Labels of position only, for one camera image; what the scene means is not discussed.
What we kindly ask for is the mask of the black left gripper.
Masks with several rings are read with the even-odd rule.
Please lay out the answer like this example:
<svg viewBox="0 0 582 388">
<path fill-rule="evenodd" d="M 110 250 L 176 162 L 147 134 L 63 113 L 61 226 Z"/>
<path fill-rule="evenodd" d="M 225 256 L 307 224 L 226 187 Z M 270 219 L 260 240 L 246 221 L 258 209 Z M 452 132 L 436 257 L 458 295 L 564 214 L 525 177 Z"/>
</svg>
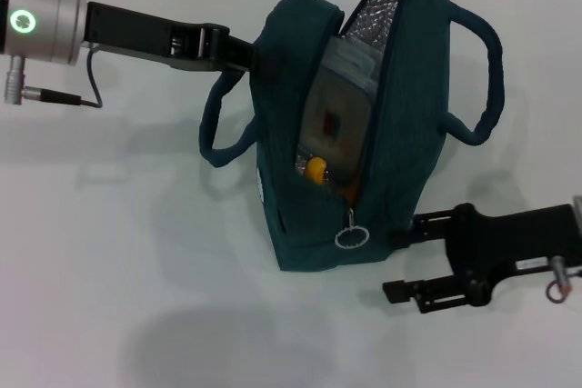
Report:
<svg viewBox="0 0 582 388">
<path fill-rule="evenodd" d="M 253 70 L 256 43 L 229 35 L 221 25 L 182 23 L 120 7 L 87 4 L 85 40 L 117 55 L 193 72 Z"/>
</svg>

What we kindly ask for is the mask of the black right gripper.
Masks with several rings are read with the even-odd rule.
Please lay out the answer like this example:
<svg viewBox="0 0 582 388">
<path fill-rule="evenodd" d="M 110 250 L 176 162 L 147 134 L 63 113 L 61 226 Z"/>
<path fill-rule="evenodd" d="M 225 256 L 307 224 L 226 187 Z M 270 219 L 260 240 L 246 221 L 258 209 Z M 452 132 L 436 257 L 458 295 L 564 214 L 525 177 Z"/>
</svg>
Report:
<svg viewBox="0 0 582 388">
<path fill-rule="evenodd" d="M 568 267 L 582 266 L 582 230 L 571 204 L 523 213 L 487 216 L 472 204 L 415 214 L 407 229 L 388 237 L 392 247 L 444 239 L 453 275 L 382 284 L 392 303 L 414 301 L 420 313 L 490 303 L 497 284 L 524 274 L 517 263 L 544 258 L 564 302 L 572 292 Z"/>
</svg>

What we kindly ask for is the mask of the clear plastic food container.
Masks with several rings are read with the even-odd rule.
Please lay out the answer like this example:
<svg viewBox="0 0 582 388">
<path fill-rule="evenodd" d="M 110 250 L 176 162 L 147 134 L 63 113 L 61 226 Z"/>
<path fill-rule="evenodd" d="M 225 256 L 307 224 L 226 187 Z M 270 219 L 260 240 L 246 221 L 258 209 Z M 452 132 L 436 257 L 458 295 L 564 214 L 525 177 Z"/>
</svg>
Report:
<svg viewBox="0 0 582 388">
<path fill-rule="evenodd" d="M 376 101 L 382 53 L 358 39 L 329 40 L 307 93 L 296 145 L 296 168 L 326 162 L 327 177 L 356 179 Z"/>
</svg>

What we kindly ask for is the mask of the dark teal fabric lunch bag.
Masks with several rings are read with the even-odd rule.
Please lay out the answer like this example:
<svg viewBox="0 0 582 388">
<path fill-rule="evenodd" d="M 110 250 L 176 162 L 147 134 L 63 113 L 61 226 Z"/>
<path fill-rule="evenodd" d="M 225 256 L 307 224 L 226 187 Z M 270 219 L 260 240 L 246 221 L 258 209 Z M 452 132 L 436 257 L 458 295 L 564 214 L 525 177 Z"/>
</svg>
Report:
<svg viewBox="0 0 582 388">
<path fill-rule="evenodd" d="M 487 48 L 487 105 L 474 128 L 448 110 L 450 26 Z M 329 40 L 353 37 L 382 53 L 356 200 L 305 179 L 296 145 L 307 93 Z M 214 146 L 223 97 L 241 74 L 222 73 L 199 126 L 200 154 L 222 167 L 256 149 L 256 175 L 276 260 L 287 272 L 381 262 L 407 229 L 445 140 L 480 145 L 505 103 L 502 45 L 491 25 L 451 0 L 360 0 L 345 15 L 326 0 L 281 0 L 256 39 L 249 72 L 254 117 L 239 140 Z"/>
</svg>

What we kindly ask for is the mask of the yellow banana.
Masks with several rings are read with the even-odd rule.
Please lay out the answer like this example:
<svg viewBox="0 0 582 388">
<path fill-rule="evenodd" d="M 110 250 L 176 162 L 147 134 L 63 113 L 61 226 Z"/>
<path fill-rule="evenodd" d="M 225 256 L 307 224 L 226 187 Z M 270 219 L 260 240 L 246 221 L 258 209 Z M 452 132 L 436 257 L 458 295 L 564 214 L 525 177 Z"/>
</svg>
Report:
<svg viewBox="0 0 582 388">
<path fill-rule="evenodd" d="M 330 192 L 340 194 L 350 204 L 356 200 L 358 180 L 354 179 L 345 184 L 334 182 L 327 170 L 326 161 L 321 157 L 314 156 L 307 161 L 304 177 L 314 184 L 324 186 Z"/>
</svg>

